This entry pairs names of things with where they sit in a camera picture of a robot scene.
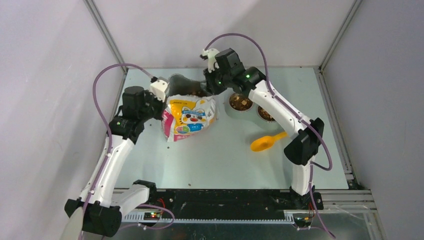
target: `dirt crumbs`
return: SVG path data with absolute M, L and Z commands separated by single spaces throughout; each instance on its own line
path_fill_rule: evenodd
M 246 96 L 234 93 L 229 97 L 229 105 L 235 110 L 246 111 L 252 107 L 253 102 Z
M 264 120 L 267 120 L 267 121 L 270 121 L 270 122 L 275 121 L 275 119 L 267 111 L 265 111 L 265 109 L 263 109 L 262 107 L 258 106 L 257 112 L 259 113 L 259 116 L 261 118 L 263 118 Z
M 198 97 L 201 97 L 201 98 L 204 98 L 204 97 L 207 97 L 208 96 L 208 94 L 205 91 L 203 91 L 203 90 L 193 91 L 191 93 L 191 95 L 198 96 Z

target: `plastic bag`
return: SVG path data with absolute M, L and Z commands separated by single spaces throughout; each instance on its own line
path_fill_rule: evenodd
M 176 142 L 206 130 L 217 119 L 217 102 L 200 81 L 180 74 L 169 78 L 162 129 L 168 142 Z

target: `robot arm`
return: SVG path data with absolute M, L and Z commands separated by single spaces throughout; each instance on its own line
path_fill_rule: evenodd
M 118 231 L 122 217 L 140 204 L 147 202 L 156 191 L 154 183 L 137 180 L 131 188 L 113 199 L 113 191 L 122 166 L 144 130 L 144 123 L 152 118 L 162 119 L 167 88 L 166 81 L 156 79 L 149 90 L 140 86 L 132 86 L 124 90 L 122 106 L 109 123 L 111 136 L 106 137 L 103 151 L 90 180 L 78 199 L 68 199 L 65 204 L 65 212 L 71 216 L 78 207 L 84 205 L 84 201 L 90 194 L 89 201 L 86 203 L 83 231 L 112 237 Z M 108 153 L 110 140 L 112 140 L 112 146 Z
M 238 94 L 249 97 L 254 103 L 260 105 L 267 111 L 288 133 L 292 142 L 284 149 L 286 157 L 293 163 L 293 179 L 291 190 L 300 197 L 307 196 L 309 192 L 310 164 L 315 160 L 318 147 L 321 142 L 307 126 L 301 123 L 293 113 L 277 101 L 275 96 L 283 100 L 292 110 L 300 115 L 302 120 L 310 122 L 310 125 L 322 136 L 324 123 L 317 118 L 311 120 L 309 117 L 296 109 L 272 85 L 275 96 L 268 91 L 266 76 L 256 67 L 245 69 L 237 53 L 229 48 L 222 52 L 216 49 L 203 51 L 201 57 L 207 56 L 208 69 L 203 71 L 206 77 L 207 90 L 218 95 L 228 88 Z M 211 66 L 218 65 L 210 71 Z

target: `white wall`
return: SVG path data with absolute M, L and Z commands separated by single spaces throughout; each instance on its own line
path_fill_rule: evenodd
M 0 239 L 56 240 L 99 157 L 115 60 L 83 1 L 0 2 Z M 112 113 L 122 71 L 98 84 Z
M 204 47 L 228 32 L 246 34 L 271 66 L 321 63 L 354 0 L 97 0 L 126 62 L 146 67 L 198 67 Z M 263 66 L 248 40 L 227 37 L 246 66 Z
M 390 240 L 424 234 L 423 13 L 424 1 L 363 1 L 324 72 Z

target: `yellow scoop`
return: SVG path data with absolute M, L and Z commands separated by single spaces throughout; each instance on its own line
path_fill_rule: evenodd
M 263 136 L 261 138 L 256 139 L 250 145 L 250 149 L 253 152 L 260 152 L 266 149 L 269 149 L 274 145 L 274 143 L 282 138 L 287 137 L 287 132 L 283 131 L 275 136 Z

